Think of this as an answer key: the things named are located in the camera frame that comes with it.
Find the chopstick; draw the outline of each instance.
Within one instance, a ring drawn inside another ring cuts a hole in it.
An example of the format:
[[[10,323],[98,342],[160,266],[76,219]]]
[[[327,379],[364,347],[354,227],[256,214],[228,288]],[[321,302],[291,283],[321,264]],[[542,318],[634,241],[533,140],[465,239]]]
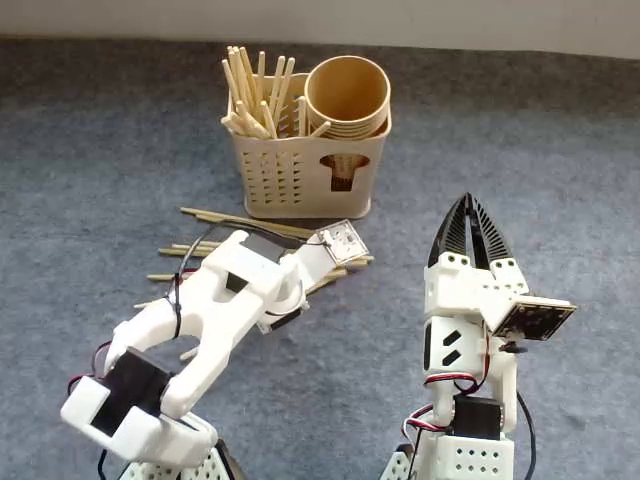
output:
[[[271,115],[275,114],[276,102],[278,101],[278,93],[280,92],[280,81],[282,79],[282,71],[284,69],[284,56],[278,57],[276,64],[276,73],[273,74],[273,85],[271,86],[271,97],[269,98],[269,110]]]
[[[276,127],[280,123],[280,113],[282,112],[282,106],[285,98],[287,97],[287,92],[289,91],[289,82],[291,81],[291,74],[293,73],[293,67],[295,64],[296,59],[289,57],[289,60],[287,60],[287,67],[284,70],[282,84],[280,85],[280,90],[278,92],[278,101],[276,102],[275,112],[273,114],[273,123]]]
[[[264,52],[258,54],[258,80],[256,82],[256,101],[261,102],[263,98],[264,87],[264,70],[265,70],[266,55]]]
[[[254,109],[255,109],[254,113],[256,113],[258,111],[258,105],[260,104],[260,98],[258,98],[257,96],[256,81],[253,78],[253,70],[251,69],[251,62],[249,61],[249,55],[247,54],[247,49],[245,47],[240,47],[240,59],[242,60],[242,66],[244,68],[245,78],[247,79],[249,91],[251,92],[251,96],[253,98]]]
[[[183,279],[189,278],[193,275],[194,272],[186,272],[182,274]],[[323,280],[327,279],[336,279],[346,277],[349,274],[349,271],[344,267],[337,267],[327,273]],[[175,273],[150,273],[147,275],[147,280],[151,280],[152,282],[170,282],[174,279]]]
[[[227,79],[227,85],[229,86],[229,91],[231,92],[231,101],[235,105],[238,100],[240,100],[240,93],[238,91],[238,85],[234,79],[233,71],[229,65],[228,60],[222,61],[222,69],[224,70],[224,76]]]
[[[307,99],[298,97],[298,136],[307,136]]]
[[[238,108],[238,112],[240,113],[240,117],[244,120],[247,130],[250,131],[253,136],[266,139],[269,138],[269,132],[266,128],[264,128],[260,122],[258,122],[253,116],[249,113],[249,110],[245,103],[242,100],[238,100],[236,102],[236,107]]]
[[[330,274],[328,274],[327,276],[325,276],[322,280],[320,280],[318,283],[316,283],[315,285],[313,285],[312,287],[309,287],[307,289],[307,291],[305,292],[307,295],[311,295],[312,293],[317,292],[318,290],[320,290],[323,287],[326,287],[327,285],[334,283],[338,278],[344,277],[346,276],[347,273],[337,273],[335,270],[333,272],[331,272]],[[164,300],[163,298],[157,299],[157,300],[152,300],[151,302],[144,302],[144,303],[136,303],[133,308],[135,308],[136,310],[141,310],[143,308],[148,307],[149,305],[151,305],[153,302],[157,302],[158,300]]]
[[[267,131],[271,134],[271,138],[278,138],[278,132],[276,132],[276,126],[273,123],[271,111],[269,110],[269,106],[267,105],[266,101],[262,100],[260,102],[260,109],[262,111],[262,117],[267,124]]]
[[[327,130],[329,130],[329,128],[331,127],[331,122],[330,121],[326,121],[324,122],[322,125],[320,125],[318,128],[316,128],[311,135],[309,135],[310,137],[319,137],[322,134],[324,134],[324,132],[326,132]]]
[[[247,132],[244,129],[244,127],[242,127],[240,124],[238,124],[236,121],[234,121],[230,116],[222,117],[220,119],[220,123],[223,124],[225,127],[227,127],[229,130],[231,130],[236,135],[246,135],[247,134]]]
[[[235,223],[244,225],[256,225],[258,227],[265,227],[270,230],[275,230],[278,233],[284,233],[293,237],[308,240],[311,235],[315,233],[315,230],[301,227],[292,227],[290,225],[283,225],[281,223],[264,222],[261,220],[253,220],[251,218],[237,217],[235,215],[226,215],[224,213],[211,212],[208,210],[199,210],[197,208],[181,207],[180,211],[183,213],[189,213],[194,216],[200,215],[203,220],[208,222],[218,223],[222,220],[231,220]]]

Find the floor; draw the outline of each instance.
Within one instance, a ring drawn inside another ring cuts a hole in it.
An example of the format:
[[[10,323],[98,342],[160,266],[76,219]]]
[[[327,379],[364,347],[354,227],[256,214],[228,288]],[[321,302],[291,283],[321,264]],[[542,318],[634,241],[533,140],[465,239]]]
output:
[[[535,292],[579,311],[520,357],[536,478],[640,469],[640,62],[544,53],[250,45],[297,71],[362,54],[389,73],[394,128],[371,213],[376,256],[272,335],[250,332],[197,405],[251,479],[377,480],[422,379],[423,279],[453,200],[476,194]],[[0,42],[0,477],[96,478],[59,419],[67,380],[162,286],[193,206],[242,214],[218,123],[225,45]],[[522,478],[528,432],[515,440]],[[108,478],[122,464],[108,457]]]

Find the black cable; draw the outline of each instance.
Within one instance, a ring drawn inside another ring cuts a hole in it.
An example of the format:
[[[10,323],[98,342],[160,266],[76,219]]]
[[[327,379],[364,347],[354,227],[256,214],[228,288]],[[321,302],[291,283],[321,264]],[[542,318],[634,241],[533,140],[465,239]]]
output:
[[[527,404],[524,403],[524,398],[522,398],[520,392],[516,392],[516,395],[518,396],[518,403],[520,404],[520,408],[522,408],[522,412],[524,413],[524,418],[527,419],[527,425],[529,426],[531,459],[529,460],[529,469],[527,470],[527,474],[524,476],[524,480],[531,480],[533,478],[533,472],[536,469],[536,430],[533,426],[533,418],[531,418],[531,413],[527,408]]]
[[[104,467],[104,460],[107,458],[107,449],[103,449],[102,453],[100,453],[100,458],[98,459],[98,477],[100,477],[100,480],[107,480],[106,475],[104,474],[104,471],[102,470]]]
[[[234,220],[220,220],[218,222],[218,224],[219,225],[227,225],[229,227],[234,227],[234,228],[239,228],[240,230],[253,230],[254,232],[263,233],[263,234],[268,235],[270,237],[275,237],[275,238],[280,239],[280,240],[285,240],[288,243],[284,244],[284,245],[281,244],[281,246],[285,247],[285,248],[300,247],[302,245],[322,245],[322,246],[326,246],[327,245],[326,242],[309,243],[307,240],[303,240],[301,238],[294,237],[292,235],[286,235],[284,233],[276,232],[274,230],[269,230],[268,228],[261,227],[260,225],[245,224],[243,222],[236,222]]]
[[[413,448],[413,455],[411,455],[411,464],[409,465],[409,473],[407,474],[407,480],[411,480],[411,472],[413,472],[413,462],[416,460],[416,454],[418,453],[418,445],[420,445],[420,436],[422,435],[422,429],[418,430],[418,436],[416,437],[416,446]]]
[[[173,333],[173,338],[177,338],[178,336],[180,336],[180,328],[182,327],[182,314],[181,314],[181,305],[180,305],[180,282],[182,280],[182,275],[184,274],[185,268],[187,268],[187,263],[189,262],[189,259],[193,256],[193,252],[195,252],[196,248],[198,248],[198,245],[200,245],[200,243],[202,243],[202,241],[206,237],[208,237],[218,225],[239,228],[242,230],[252,230],[258,233],[262,233],[263,235],[276,237],[280,240],[286,240],[287,242],[289,242],[287,245],[282,245],[283,247],[291,247],[292,246],[291,242],[295,243],[296,247],[300,247],[301,245],[326,246],[326,242],[308,243],[306,240],[302,240],[297,237],[293,237],[293,236],[285,235],[280,232],[269,230],[268,228],[261,227],[259,225],[250,225],[242,222],[236,222],[234,220],[221,220],[217,223],[211,224],[209,228],[207,228],[207,230],[202,235],[200,235],[198,238],[196,238],[193,241],[193,243],[191,244],[187,252],[184,254],[184,257],[182,257],[182,262],[180,262],[180,268],[178,268],[178,271],[173,277],[173,290],[175,291],[175,297],[176,297],[175,302],[172,303],[171,299],[169,298],[169,295],[171,294],[171,287],[169,288],[169,290],[167,290],[167,293],[164,296],[164,298],[166,298],[167,301],[172,304],[174,311],[176,313],[176,329]]]
[[[171,299],[169,297],[169,295],[171,294],[171,287],[169,287],[169,290],[167,290],[167,293],[164,296],[164,298],[166,298],[167,301],[173,306],[173,309],[176,313],[176,329],[173,332],[173,338],[178,338],[178,336],[180,335],[180,329],[182,328],[182,306],[180,305],[180,281],[182,280],[184,269],[187,268],[187,263],[189,262],[189,259],[192,257],[193,252],[195,252],[196,248],[198,248],[198,245],[200,245],[202,240],[208,237],[215,228],[216,228],[215,223],[210,225],[209,228],[207,228],[207,230],[204,233],[202,233],[198,238],[196,238],[193,241],[193,243],[191,244],[187,252],[182,257],[182,262],[180,262],[180,267],[178,268],[178,271],[173,276],[173,290],[176,293],[175,301],[171,303]]]

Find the white robotic arm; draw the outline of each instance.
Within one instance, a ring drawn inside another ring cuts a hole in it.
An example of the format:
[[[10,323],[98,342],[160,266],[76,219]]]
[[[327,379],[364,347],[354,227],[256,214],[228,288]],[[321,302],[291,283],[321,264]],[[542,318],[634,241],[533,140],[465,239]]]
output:
[[[218,436],[190,410],[225,369],[233,348],[253,325],[268,332],[299,312],[308,288],[366,253],[347,221],[318,231],[292,254],[235,231],[178,290],[115,328],[104,378],[83,378],[62,418],[129,461],[201,464]],[[143,353],[180,335],[200,344],[177,375]]]
[[[406,463],[406,475],[396,478],[512,480],[516,342],[547,340],[576,307],[528,295],[502,234],[468,193],[442,222],[424,279],[423,369],[433,404],[405,420],[420,440],[408,455],[394,454],[396,471]],[[484,384],[491,397],[473,396]],[[394,478],[388,473],[381,478]]]

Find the wooden chopstick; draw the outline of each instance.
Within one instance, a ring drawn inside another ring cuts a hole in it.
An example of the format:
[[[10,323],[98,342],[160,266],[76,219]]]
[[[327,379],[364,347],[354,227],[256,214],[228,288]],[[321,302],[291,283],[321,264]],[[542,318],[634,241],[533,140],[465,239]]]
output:
[[[264,118],[265,124],[267,126],[267,131],[271,134],[271,138],[278,138],[278,132],[276,132],[276,125],[273,123],[273,118],[271,117],[271,111],[269,110],[269,106],[267,102],[262,100],[260,102],[260,109],[262,112],[262,118]]]
[[[231,130],[236,135],[247,135],[247,131],[244,129],[242,125],[238,122],[234,121],[230,116],[222,117],[220,119],[220,123]]]
[[[258,54],[258,80],[256,81],[256,102],[264,100],[264,70],[266,65],[266,55],[264,52]]]
[[[298,136],[307,136],[307,99],[298,97]]]
[[[259,227],[265,227],[270,230],[275,230],[279,233],[285,233],[294,237],[308,240],[311,235],[315,233],[315,230],[308,228],[292,227],[290,225],[283,225],[281,223],[263,222],[261,220],[253,220],[251,218],[237,217],[235,215],[226,215],[224,213],[211,212],[208,210],[199,210],[197,208],[181,207],[180,211],[183,213],[189,213],[191,215],[201,215],[207,217],[206,221],[220,222],[221,220],[231,220],[236,223],[242,223],[245,225],[257,225]]]
[[[327,130],[329,130],[329,128],[331,128],[331,122],[330,121],[326,121],[324,122],[322,125],[320,125],[318,128],[316,128],[311,135],[309,135],[310,137],[320,137],[321,135],[324,134],[324,132],[326,132]]]
[[[251,92],[251,97],[253,98],[254,113],[256,113],[258,111],[258,106],[260,105],[260,99],[257,96],[258,92],[256,87],[256,81],[253,78],[253,70],[251,69],[251,62],[249,61],[249,55],[247,54],[247,49],[245,47],[240,47],[240,59],[242,60],[244,73],[247,78],[247,83],[249,86],[249,90]]]
[[[244,67],[242,66],[242,59],[240,58],[240,49],[238,47],[233,47],[232,58],[236,65],[235,75],[236,75],[236,82],[240,89],[240,100],[242,100],[248,108],[252,108],[251,91],[249,89],[249,83],[247,82],[247,74],[244,71]]]
[[[291,74],[293,73],[293,67],[295,64],[296,59],[293,57],[289,57],[289,60],[287,60],[287,67],[284,70],[284,77],[280,85],[280,90],[278,92],[278,101],[276,102],[276,108],[273,114],[273,123],[276,125],[276,127],[280,123],[282,106],[284,105],[284,101],[287,97],[287,92],[289,91],[289,82],[291,81]]]
[[[278,93],[280,92],[280,80],[282,79],[282,71],[284,70],[284,56],[278,57],[276,64],[276,73],[273,74],[273,85],[271,86],[271,97],[269,98],[269,110],[271,115],[275,113],[276,102],[278,101]]]
[[[337,267],[327,273],[324,278],[342,278],[346,277],[349,274],[348,270],[344,267]],[[189,278],[192,275],[191,272],[186,272],[182,274],[182,278]],[[170,282],[175,277],[174,273],[150,273],[147,275],[147,280],[151,280],[152,282]]]
[[[238,100],[240,100],[240,92],[238,91],[238,85],[233,77],[233,71],[229,65],[227,60],[222,61],[222,69],[224,70],[224,76],[227,79],[227,86],[229,87],[229,91],[231,92],[231,101],[235,105]]]
[[[249,109],[242,100],[238,100],[236,102],[236,107],[238,109],[240,117],[244,120],[247,129],[253,134],[254,137],[267,139],[271,136],[267,129],[264,128],[255,118],[253,118],[253,116],[249,113]]]

